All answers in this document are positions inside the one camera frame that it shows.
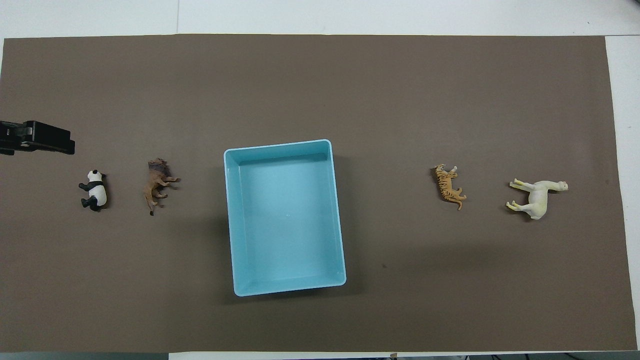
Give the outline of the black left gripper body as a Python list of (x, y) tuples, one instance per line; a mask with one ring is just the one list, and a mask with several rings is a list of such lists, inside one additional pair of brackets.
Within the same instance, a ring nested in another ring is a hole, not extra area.
[(32, 134), (33, 128), (28, 124), (0, 121), (0, 153), (13, 156), (16, 151), (32, 152), (32, 146), (25, 143)]

